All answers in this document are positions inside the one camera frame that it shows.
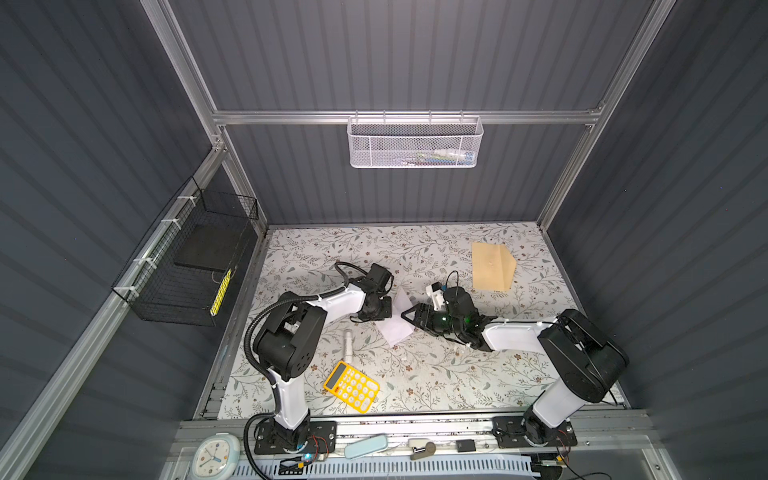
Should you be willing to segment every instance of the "light blue case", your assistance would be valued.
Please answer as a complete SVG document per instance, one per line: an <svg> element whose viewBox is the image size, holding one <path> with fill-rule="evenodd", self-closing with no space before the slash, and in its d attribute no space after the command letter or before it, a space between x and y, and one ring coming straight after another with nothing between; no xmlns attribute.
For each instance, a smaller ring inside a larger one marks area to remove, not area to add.
<svg viewBox="0 0 768 480"><path fill-rule="evenodd" d="M344 447L344 456L349 460L354 460L355 458L386 450L386 446L386 435L377 435L369 439L360 440L359 442L350 443Z"/></svg>

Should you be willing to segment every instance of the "white tube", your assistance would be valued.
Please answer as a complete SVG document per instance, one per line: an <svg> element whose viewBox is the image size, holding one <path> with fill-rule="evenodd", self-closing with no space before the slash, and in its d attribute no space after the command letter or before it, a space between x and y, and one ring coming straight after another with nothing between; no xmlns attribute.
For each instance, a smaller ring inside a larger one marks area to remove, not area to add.
<svg viewBox="0 0 768 480"><path fill-rule="evenodd" d="M344 330L344 362L352 365L352 330Z"/></svg>
<svg viewBox="0 0 768 480"><path fill-rule="evenodd" d="M556 429L585 403L568 389L563 379L558 379L534 402L533 413L549 428Z"/></svg>

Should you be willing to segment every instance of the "calculator display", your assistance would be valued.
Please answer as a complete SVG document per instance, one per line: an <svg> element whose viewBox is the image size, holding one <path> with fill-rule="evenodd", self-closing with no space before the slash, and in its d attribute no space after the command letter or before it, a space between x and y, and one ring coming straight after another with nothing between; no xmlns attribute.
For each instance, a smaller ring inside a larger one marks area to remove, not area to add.
<svg viewBox="0 0 768 480"><path fill-rule="evenodd" d="M346 365L344 365L343 363L340 363L336 367L336 371L333 372L333 375L331 375L331 378L329 378L328 381L326 382L326 387L328 389L332 389L333 386L336 384L336 382L339 381L339 379L341 378L341 375L344 374L344 370L346 370Z"/></svg>

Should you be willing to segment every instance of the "black small box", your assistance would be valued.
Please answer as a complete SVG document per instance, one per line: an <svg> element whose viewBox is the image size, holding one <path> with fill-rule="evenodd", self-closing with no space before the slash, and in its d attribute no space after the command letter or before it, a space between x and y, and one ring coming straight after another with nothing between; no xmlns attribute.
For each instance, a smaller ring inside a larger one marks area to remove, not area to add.
<svg viewBox="0 0 768 480"><path fill-rule="evenodd" d="M177 266L225 273L230 259L240 245L241 232L213 225L195 225L194 230L174 258Z"/></svg>
<svg viewBox="0 0 768 480"><path fill-rule="evenodd" d="M461 452L475 452L475 440L456 440L456 449Z"/></svg>

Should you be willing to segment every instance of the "eraser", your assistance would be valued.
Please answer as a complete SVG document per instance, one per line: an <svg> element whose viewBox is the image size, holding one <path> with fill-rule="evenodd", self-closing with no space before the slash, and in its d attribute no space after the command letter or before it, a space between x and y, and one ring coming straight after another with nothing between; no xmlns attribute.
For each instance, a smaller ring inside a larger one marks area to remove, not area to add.
<svg viewBox="0 0 768 480"><path fill-rule="evenodd" d="M472 439L456 440L456 449L459 452L475 452L477 450L475 448L475 440Z"/></svg>

